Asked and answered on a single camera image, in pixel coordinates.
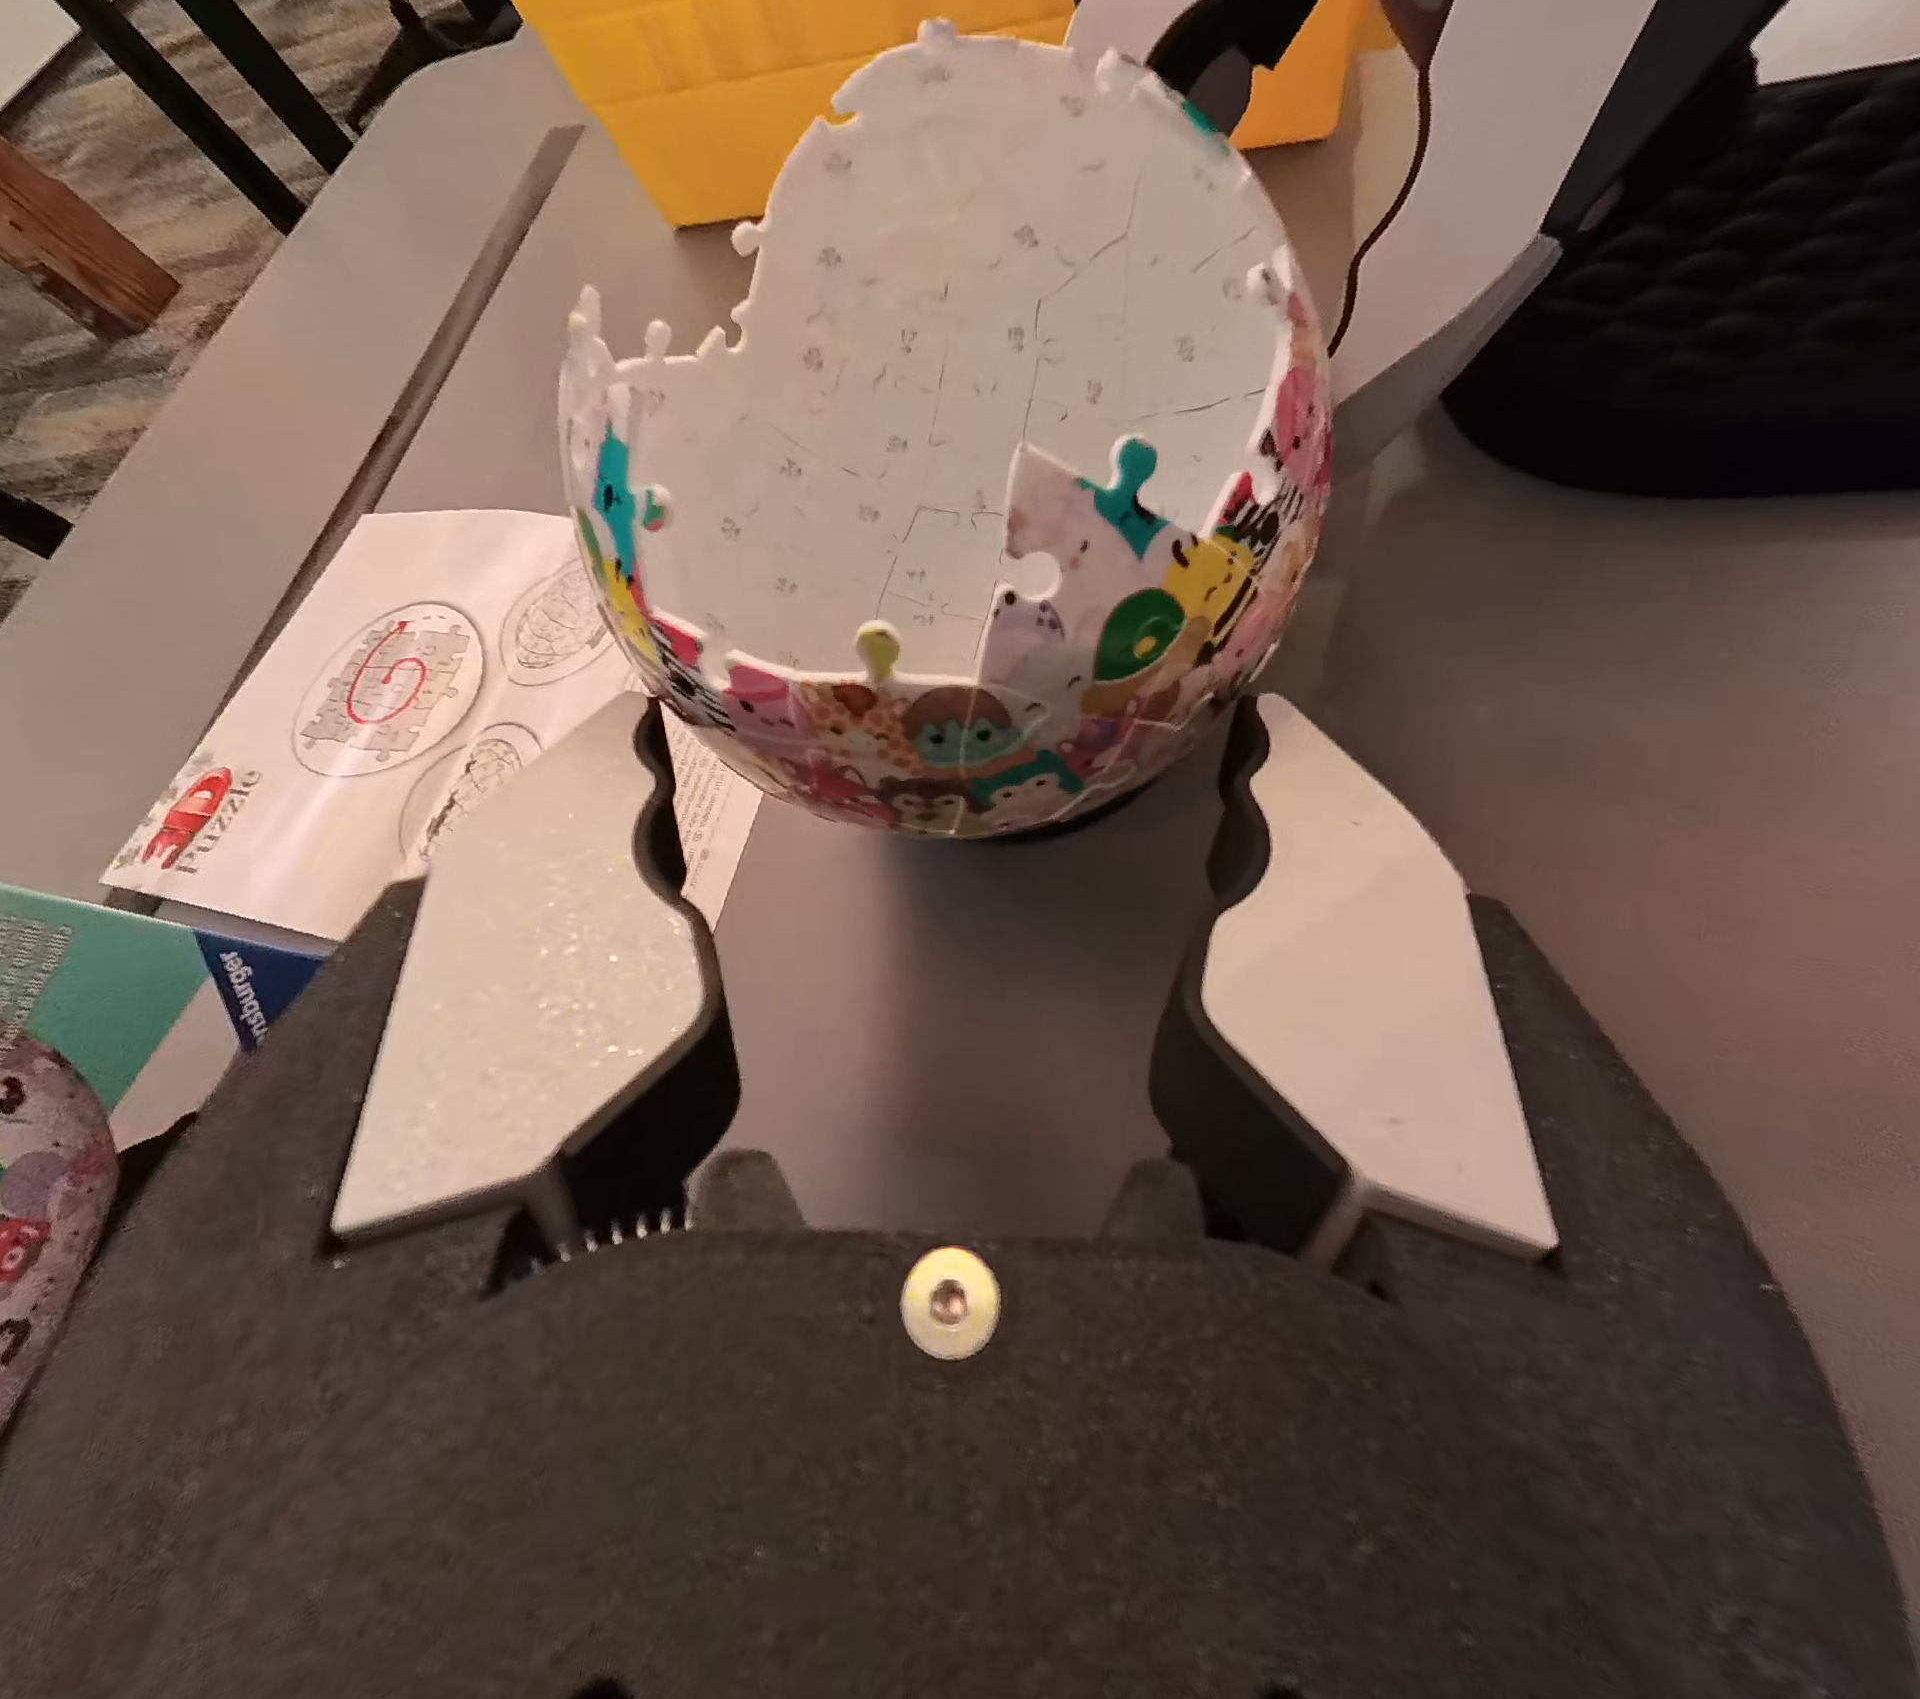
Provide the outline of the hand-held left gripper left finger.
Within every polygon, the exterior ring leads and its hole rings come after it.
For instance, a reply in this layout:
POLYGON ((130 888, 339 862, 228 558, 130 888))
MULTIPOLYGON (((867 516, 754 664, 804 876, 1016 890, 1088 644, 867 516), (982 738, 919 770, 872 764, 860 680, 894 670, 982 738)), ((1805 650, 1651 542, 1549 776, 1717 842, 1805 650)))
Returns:
POLYGON ((677 1205, 743 1075, 675 792, 658 708, 620 696, 436 850, 337 1237, 506 1213, 595 1249, 677 1205))

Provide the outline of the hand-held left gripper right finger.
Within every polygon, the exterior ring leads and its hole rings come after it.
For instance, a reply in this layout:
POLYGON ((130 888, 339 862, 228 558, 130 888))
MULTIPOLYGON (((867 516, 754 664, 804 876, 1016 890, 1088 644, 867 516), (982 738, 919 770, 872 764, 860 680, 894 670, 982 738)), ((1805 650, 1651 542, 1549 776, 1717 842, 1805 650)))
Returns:
POLYGON ((1332 1265, 1373 1217, 1525 1263, 1559 1227, 1468 888, 1292 704, 1238 704, 1212 912, 1148 1099, 1226 1231, 1332 1265))

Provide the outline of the colourful puzzle ball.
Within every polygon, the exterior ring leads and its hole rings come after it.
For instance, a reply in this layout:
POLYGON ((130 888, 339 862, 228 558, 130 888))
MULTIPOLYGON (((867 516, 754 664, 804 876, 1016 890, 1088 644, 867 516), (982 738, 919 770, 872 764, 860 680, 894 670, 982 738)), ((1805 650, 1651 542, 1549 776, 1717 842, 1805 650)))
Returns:
POLYGON ((1275 200, 1139 64, 926 24, 806 128, 752 280, 637 358, 593 288, 559 436, 637 676, 763 792, 922 840, 1065 828, 1269 666, 1332 372, 1275 200))

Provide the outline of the printed puzzle box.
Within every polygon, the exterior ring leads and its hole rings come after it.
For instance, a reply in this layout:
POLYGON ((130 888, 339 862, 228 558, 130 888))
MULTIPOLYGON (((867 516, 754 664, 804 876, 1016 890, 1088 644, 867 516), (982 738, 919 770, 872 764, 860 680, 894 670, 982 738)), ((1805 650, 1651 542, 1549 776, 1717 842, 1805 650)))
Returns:
POLYGON ((3 1423, 79 1299, 124 1153, 197 1115, 327 956, 3 888, 3 1423))

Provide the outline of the black wrist rest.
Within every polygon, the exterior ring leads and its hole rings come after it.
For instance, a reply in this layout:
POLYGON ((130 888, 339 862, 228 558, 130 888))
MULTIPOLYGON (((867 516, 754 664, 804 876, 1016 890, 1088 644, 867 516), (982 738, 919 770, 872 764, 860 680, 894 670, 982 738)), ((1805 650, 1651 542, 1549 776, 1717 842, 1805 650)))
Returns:
POLYGON ((1499 464, 1686 500, 1918 488, 1918 66, 1721 64, 1442 396, 1499 464))

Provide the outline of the white instruction sheet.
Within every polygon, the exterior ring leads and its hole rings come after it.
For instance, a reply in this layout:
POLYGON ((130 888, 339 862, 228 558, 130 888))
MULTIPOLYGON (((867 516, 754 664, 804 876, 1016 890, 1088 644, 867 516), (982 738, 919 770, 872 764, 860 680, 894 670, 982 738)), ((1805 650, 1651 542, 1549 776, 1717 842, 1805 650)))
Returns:
POLYGON ((342 942, 641 688, 601 610, 561 516, 364 516, 102 884, 342 942))

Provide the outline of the wooden post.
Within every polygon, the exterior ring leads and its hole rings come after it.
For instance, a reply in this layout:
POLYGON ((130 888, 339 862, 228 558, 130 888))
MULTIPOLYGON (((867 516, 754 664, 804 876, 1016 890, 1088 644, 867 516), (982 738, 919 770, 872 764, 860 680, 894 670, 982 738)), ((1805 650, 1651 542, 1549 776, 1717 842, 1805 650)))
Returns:
POLYGON ((3 140, 3 260, 108 342, 146 332, 181 294, 172 274, 8 140, 3 140))

